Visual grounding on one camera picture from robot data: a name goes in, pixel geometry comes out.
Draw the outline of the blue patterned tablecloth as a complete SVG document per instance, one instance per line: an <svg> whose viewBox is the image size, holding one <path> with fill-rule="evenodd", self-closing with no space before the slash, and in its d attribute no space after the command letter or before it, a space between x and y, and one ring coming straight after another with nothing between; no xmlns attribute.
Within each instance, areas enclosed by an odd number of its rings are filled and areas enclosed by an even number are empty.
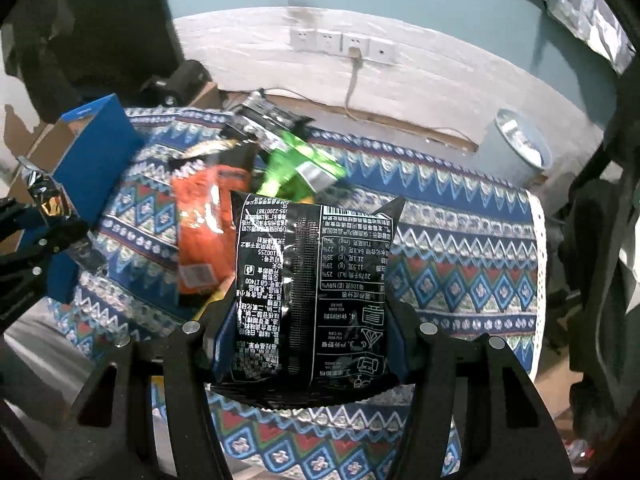
<svg viewBox="0 0 640 480"><path fill-rule="evenodd" d="M229 114L196 108L132 108L145 144L124 171L98 225L106 278L81 274L69 304L51 301L58 330L97 360L119 334L147 340L189 318L178 305L178 212L168 162L220 135ZM406 201L387 279L423 321L463 339L503 337L535 375L544 331L544 213L532 194L397 144L314 129L316 148L346 177L323 205L371 212ZM208 398L230 458L291 479L381 479L395 456L411 391L355 404L264 411Z"/></svg>

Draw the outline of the red orange snack bag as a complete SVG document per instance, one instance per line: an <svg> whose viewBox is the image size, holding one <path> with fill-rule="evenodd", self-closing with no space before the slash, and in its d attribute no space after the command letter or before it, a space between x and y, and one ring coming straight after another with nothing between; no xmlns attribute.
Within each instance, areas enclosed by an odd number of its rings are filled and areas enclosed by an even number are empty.
<svg viewBox="0 0 640 480"><path fill-rule="evenodd" d="M248 190L250 170L214 155L173 159L169 168L178 212L179 292L216 292L234 274L231 193Z"/></svg>

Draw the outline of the grey waste bin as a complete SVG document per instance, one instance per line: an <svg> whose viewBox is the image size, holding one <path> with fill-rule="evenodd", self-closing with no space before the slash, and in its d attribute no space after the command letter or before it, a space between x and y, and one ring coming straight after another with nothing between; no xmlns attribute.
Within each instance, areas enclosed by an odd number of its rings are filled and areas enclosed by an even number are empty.
<svg viewBox="0 0 640 480"><path fill-rule="evenodd" d="M500 108L472 162L482 174L527 188L552 167L553 156L533 122L514 110Z"/></svg>

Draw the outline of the silver foil sheet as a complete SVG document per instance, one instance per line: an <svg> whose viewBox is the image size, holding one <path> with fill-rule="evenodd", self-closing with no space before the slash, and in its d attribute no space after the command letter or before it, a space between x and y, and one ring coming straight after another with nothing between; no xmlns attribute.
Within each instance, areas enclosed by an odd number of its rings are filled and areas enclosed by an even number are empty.
<svg viewBox="0 0 640 480"><path fill-rule="evenodd" d="M621 75L636 55L622 24L604 0L544 0L547 12Z"/></svg>

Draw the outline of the black cylindrical device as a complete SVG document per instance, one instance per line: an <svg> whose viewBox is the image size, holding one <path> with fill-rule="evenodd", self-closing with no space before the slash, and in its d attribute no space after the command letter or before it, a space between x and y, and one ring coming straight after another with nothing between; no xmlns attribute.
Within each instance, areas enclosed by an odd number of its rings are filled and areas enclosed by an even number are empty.
<svg viewBox="0 0 640 480"><path fill-rule="evenodd" d="M180 107L190 104L212 82L205 66L195 60L185 60L169 76L151 76L140 91L142 106Z"/></svg>

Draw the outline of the green snack bag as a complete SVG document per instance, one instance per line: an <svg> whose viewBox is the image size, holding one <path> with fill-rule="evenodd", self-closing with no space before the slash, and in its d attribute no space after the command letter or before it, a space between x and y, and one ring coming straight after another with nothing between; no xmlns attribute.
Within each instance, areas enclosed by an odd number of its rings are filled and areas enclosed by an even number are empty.
<svg viewBox="0 0 640 480"><path fill-rule="evenodd" d="M333 156L288 130L267 136L264 149L268 157L259 195L291 202L310 200L346 177L345 168Z"/></svg>

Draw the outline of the black printed snack bag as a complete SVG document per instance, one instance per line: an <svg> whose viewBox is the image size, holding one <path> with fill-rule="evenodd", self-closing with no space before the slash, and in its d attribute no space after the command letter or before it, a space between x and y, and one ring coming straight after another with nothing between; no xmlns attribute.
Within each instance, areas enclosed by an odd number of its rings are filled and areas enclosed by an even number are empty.
<svg viewBox="0 0 640 480"><path fill-rule="evenodd" d="M307 129L314 122L314 118L272 102L265 89L251 91L242 102L230 105L227 112L231 116L226 126L241 138L252 140L266 140L268 136L280 138L285 132L306 140Z"/></svg>

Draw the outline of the white wall socket strip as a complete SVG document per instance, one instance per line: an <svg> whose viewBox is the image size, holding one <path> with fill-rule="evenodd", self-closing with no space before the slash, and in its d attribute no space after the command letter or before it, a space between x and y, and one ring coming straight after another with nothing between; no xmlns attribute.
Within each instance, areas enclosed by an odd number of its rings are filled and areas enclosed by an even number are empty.
<svg viewBox="0 0 640 480"><path fill-rule="evenodd" d="M358 34L358 32L334 32L329 29L292 27L290 45L294 51L314 52L352 58L383 65L395 65L398 47L393 41Z"/></svg>

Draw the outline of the blue cardboard box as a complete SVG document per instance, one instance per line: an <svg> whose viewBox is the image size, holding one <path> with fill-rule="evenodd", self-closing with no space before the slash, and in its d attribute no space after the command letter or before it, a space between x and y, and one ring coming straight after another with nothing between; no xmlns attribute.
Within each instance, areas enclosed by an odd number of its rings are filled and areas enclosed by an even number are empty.
<svg viewBox="0 0 640 480"><path fill-rule="evenodd" d="M144 143L114 94L70 110L49 130L40 133L29 132L20 118L8 113L4 142L17 161L16 175L4 197L34 205L17 160L25 156L64 186L78 214L88 222L91 233L120 174ZM15 252L35 237L30 231L18 231L1 241L1 255ZM44 296L70 301L81 271L66 252L55 255L48 269Z"/></svg>

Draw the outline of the black office chair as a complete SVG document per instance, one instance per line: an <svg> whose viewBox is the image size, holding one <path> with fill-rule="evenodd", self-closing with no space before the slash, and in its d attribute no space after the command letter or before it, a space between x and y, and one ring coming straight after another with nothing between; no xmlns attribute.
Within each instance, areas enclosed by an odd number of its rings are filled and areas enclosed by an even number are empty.
<svg viewBox="0 0 640 480"><path fill-rule="evenodd" d="M579 309L567 321L576 437L600 450L639 396L639 63L620 76L603 139L568 189L558 249Z"/></svg>

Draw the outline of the gold foil snack bag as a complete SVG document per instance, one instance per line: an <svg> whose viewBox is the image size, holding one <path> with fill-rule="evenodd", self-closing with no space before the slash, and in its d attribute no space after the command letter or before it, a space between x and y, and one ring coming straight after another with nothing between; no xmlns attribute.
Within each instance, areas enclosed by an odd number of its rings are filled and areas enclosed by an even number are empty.
<svg viewBox="0 0 640 480"><path fill-rule="evenodd" d="M27 192L34 201L43 224L55 234L61 234L62 242L54 245L55 252L66 252L81 270L99 278L108 274L104 253L96 244L88 222L81 218L62 184L46 170L38 167L25 156L20 156L21 177Z"/></svg>

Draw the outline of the black octopus snack bag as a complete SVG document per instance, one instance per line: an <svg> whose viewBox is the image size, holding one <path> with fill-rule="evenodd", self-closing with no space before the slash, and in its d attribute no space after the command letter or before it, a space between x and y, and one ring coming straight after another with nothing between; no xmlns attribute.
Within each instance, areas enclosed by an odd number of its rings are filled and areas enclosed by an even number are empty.
<svg viewBox="0 0 640 480"><path fill-rule="evenodd" d="M278 410L398 386L385 273L404 200L360 212L234 192L231 206L235 278L204 339L212 389Z"/></svg>

